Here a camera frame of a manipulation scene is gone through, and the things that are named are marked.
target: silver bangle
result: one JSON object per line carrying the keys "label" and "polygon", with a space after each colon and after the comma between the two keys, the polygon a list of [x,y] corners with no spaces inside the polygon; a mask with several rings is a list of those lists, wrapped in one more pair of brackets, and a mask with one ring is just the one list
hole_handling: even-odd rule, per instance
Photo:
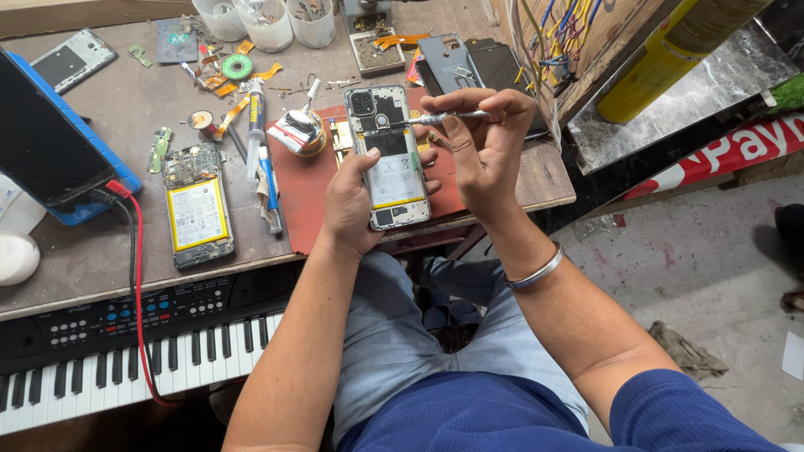
{"label": "silver bangle", "polygon": [[508,279],[508,275],[505,275],[505,278],[503,279],[505,281],[505,285],[511,287],[512,289],[522,289],[523,287],[529,286],[539,279],[546,277],[551,271],[553,271],[553,269],[558,266],[558,264],[561,262],[561,259],[564,257],[564,247],[558,242],[554,241],[553,243],[556,244],[556,254],[553,254],[552,259],[550,259],[547,264],[542,265],[542,268],[536,270],[531,276],[519,281],[511,281]]}

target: green solder wick spool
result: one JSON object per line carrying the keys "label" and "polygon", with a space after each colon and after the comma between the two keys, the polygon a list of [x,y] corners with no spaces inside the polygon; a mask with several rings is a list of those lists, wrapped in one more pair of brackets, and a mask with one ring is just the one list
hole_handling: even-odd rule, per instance
{"label": "green solder wick spool", "polygon": [[248,77],[252,71],[252,62],[246,55],[232,55],[224,60],[220,72],[232,80]]}

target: wooden table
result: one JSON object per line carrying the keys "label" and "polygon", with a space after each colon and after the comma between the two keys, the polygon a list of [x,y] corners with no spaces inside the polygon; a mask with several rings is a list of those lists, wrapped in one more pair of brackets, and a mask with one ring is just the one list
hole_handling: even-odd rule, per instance
{"label": "wooden table", "polygon": [[[393,14],[393,26],[400,34],[429,32],[441,35],[454,31],[463,39],[492,37],[502,40],[499,27],[488,25],[479,0],[394,2]],[[298,89],[299,82],[306,86],[309,72],[314,72],[325,82],[351,76],[358,76],[361,80],[340,14],[335,19],[335,40],[323,49],[309,49],[293,42],[277,54],[252,50],[248,56],[257,70],[267,71],[273,61],[284,66],[265,86]],[[219,117],[232,108],[233,105],[228,103],[231,97],[219,99],[213,93],[193,88],[190,77],[177,64],[154,64],[145,68],[129,56],[128,48],[138,43],[145,48],[145,57],[155,59],[155,23],[100,27],[94,31],[117,51],[119,57],[66,92],[64,99],[78,114],[92,118],[90,126],[142,179],[143,189],[137,194],[137,200],[142,206],[145,225],[143,289],[154,290],[302,259],[291,252],[287,235],[276,237],[268,233],[268,226],[257,208],[256,184],[245,182],[245,165],[232,141],[226,138],[223,150],[228,160],[223,164],[223,173],[237,242],[236,254],[181,272],[174,268],[161,175],[152,175],[146,169],[152,135],[155,129],[170,127],[173,130],[171,149],[193,145],[198,142],[197,133],[178,121],[186,120],[190,113],[201,109],[210,110]],[[12,39],[0,45],[32,61],[72,33]],[[365,79],[356,86],[380,84],[413,87],[404,80],[402,72]],[[264,92],[267,120],[279,118],[285,109],[300,108],[306,100],[303,92],[284,98],[273,90],[264,89]],[[342,102],[343,90],[335,88],[322,90],[314,106],[323,108]],[[241,114],[233,122],[243,137],[248,126],[246,116]],[[572,184],[554,145],[537,142],[527,146],[517,182],[517,199],[528,211],[575,200]],[[443,234],[445,230],[474,222],[468,214],[436,219],[413,230],[390,232],[384,241]],[[31,236],[42,250],[42,261],[27,281],[0,287],[0,321],[129,292],[129,229],[119,209],[112,209],[77,227],[63,226],[48,215]]]}

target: plastic cup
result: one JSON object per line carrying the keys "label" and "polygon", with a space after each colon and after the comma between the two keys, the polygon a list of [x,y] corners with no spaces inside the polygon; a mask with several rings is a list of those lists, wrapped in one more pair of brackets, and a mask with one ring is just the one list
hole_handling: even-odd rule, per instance
{"label": "plastic cup", "polygon": [[293,33],[304,47],[325,47],[335,39],[335,14],[332,11],[332,0],[318,0],[318,5],[324,7],[326,15],[314,22],[299,20],[289,14]]}
{"label": "plastic cup", "polygon": [[287,6],[282,0],[264,0],[261,3],[262,7],[258,11],[263,18],[255,18],[255,10],[250,10],[254,2],[245,0],[235,0],[237,14],[246,26],[254,47],[268,53],[283,51],[293,42],[293,28],[288,20],[290,14]]}
{"label": "plastic cup", "polygon": [[231,3],[222,0],[193,0],[193,6],[217,39],[239,41],[246,37],[246,27]]}

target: sleeve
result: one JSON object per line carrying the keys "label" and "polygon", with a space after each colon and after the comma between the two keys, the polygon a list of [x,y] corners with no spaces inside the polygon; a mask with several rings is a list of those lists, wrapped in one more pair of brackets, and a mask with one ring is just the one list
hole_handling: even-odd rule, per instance
{"label": "sleeve", "polygon": [[690,377],[668,369],[622,385],[609,418],[615,446],[655,451],[784,452],[738,421]]}

